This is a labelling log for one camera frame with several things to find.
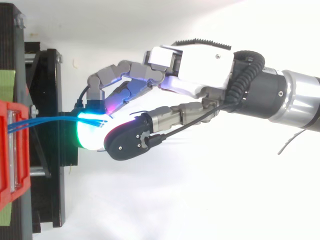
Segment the metal rod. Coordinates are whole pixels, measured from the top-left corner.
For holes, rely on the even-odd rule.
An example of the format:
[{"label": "metal rod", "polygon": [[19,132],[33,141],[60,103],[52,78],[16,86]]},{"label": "metal rod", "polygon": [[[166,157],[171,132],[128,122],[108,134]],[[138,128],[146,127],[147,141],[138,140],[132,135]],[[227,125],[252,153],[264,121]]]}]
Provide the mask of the metal rod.
[{"label": "metal rod", "polygon": [[[8,125],[14,122],[14,112],[11,110],[7,111]],[[10,174],[10,191],[13,193],[16,190],[15,184],[15,142],[14,133],[8,134],[8,146],[9,146],[9,174]]]},{"label": "metal rod", "polygon": [[25,54],[24,55],[24,63],[25,64],[32,64],[34,62],[36,54]]},{"label": "metal rod", "polygon": [[32,166],[30,167],[30,177],[42,177],[45,176],[45,171],[42,166]]}]

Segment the black coiled cable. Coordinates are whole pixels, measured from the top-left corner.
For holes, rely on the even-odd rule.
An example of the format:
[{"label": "black coiled cable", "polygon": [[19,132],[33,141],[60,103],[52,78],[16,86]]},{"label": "black coiled cable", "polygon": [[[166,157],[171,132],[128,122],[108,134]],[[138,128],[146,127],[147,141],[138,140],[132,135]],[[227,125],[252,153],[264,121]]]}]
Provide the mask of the black coiled cable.
[{"label": "black coiled cable", "polygon": [[234,59],[239,61],[250,61],[251,64],[237,76],[226,93],[225,101],[229,104],[240,103],[251,82],[265,67],[265,58],[255,51],[237,51]]}]

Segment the silver metal cylinder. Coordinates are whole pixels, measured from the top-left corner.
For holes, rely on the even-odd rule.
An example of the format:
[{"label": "silver metal cylinder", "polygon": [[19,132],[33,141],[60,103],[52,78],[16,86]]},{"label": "silver metal cylinder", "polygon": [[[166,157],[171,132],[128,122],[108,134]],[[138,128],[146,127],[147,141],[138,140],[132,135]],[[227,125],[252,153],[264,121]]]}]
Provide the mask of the silver metal cylinder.
[{"label": "silver metal cylinder", "polygon": [[45,171],[42,166],[32,166],[30,167],[30,177],[42,177],[45,176]]},{"label": "silver metal cylinder", "polygon": [[273,123],[302,128],[309,124],[320,105],[320,84],[317,78],[284,70],[286,96],[279,111],[269,118]]},{"label": "silver metal cylinder", "polygon": [[29,53],[24,55],[24,63],[25,64],[32,64],[34,62],[34,59],[36,57],[36,54]]}]

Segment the screw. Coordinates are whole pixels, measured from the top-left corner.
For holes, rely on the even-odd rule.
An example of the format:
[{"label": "screw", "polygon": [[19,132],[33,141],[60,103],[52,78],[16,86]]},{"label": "screw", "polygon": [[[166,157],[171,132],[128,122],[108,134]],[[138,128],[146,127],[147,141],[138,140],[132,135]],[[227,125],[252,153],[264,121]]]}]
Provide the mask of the screw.
[{"label": "screw", "polygon": [[39,114],[39,110],[36,108],[35,105],[30,106],[30,116],[31,118],[35,118]]},{"label": "screw", "polygon": [[62,55],[57,55],[56,56],[56,62],[58,63],[58,64],[62,64],[63,62],[64,62],[64,57],[62,56]]},{"label": "screw", "polygon": [[26,28],[25,27],[25,19],[26,19],[26,16],[24,14],[20,13],[14,19],[14,23],[18,28],[25,29]]}]

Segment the black cable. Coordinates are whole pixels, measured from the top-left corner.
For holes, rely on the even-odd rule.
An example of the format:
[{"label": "black cable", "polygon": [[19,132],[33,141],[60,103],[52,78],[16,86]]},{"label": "black cable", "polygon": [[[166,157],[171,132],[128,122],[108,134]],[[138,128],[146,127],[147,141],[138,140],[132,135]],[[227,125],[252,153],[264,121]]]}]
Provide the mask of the black cable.
[{"label": "black cable", "polygon": [[251,82],[265,67],[265,58],[255,51],[237,51],[234,53],[234,59],[250,62],[250,65],[231,83],[225,97],[228,103],[240,103]]},{"label": "black cable", "polygon": [[162,140],[165,140],[168,137],[171,137],[171,136],[173,136],[173,135],[175,135],[177,133],[180,133],[181,131],[183,131],[183,130],[185,130],[185,129],[187,129],[187,128],[195,125],[195,124],[197,124],[198,122],[202,121],[203,119],[209,117],[211,114],[213,114],[213,113],[215,113],[215,112],[217,112],[219,110],[222,110],[222,109],[227,108],[227,107],[235,106],[237,104],[238,104],[237,102],[234,102],[234,103],[226,103],[226,104],[222,104],[220,106],[217,106],[217,107],[213,108],[212,110],[208,111],[207,113],[205,113],[204,115],[202,115],[201,117],[198,117],[197,119],[187,123],[186,125],[183,125],[183,126],[177,128],[177,129],[175,129],[175,130],[173,130],[173,131],[171,131],[171,132],[169,132],[167,134],[163,134],[162,135]]},{"label": "black cable", "polygon": [[81,92],[81,94],[80,94],[80,96],[79,96],[78,100],[79,100],[79,99],[80,99],[80,100],[82,100],[82,99],[83,99],[83,97],[84,97],[84,95],[86,94],[86,92],[88,91],[88,89],[89,89],[89,85],[88,85],[88,86],[86,86],[86,87],[83,89],[83,91]]},{"label": "black cable", "polygon": [[74,105],[74,108],[83,108],[84,107],[84,104],[83,104],[83,101],[82,99],[84,98],[84,95],[86,94],[86,92],[88,91],[89,89],[89,85],[86,86],[83,91],[80,93],[80,96],[79,98],[77,99],[75,105]]},{"label": "black cable", "polygon": [[295,135],[293,135],[293,137],[290,138],[290,139],[285,143],[285,145],[280,149],[280,151],[278,152],[278,155],[280,155],[280,154],[285,150],[285,148],[289,145],[289,143],[291,143],[296,137],[298,137],[300,134],[302,134],[305,130],[307,130],[307,129],[303,129],[303,130],[301,130],[300,132],[297,132]]},{"label": "black cable", "polygon": [[130,113],[129,115],[139,114],[139,113],[146,113],[146,112],[148,112],[148,111],[145,111],[145,110],[143,110],[143,111],[135,111],[135,112]]}]

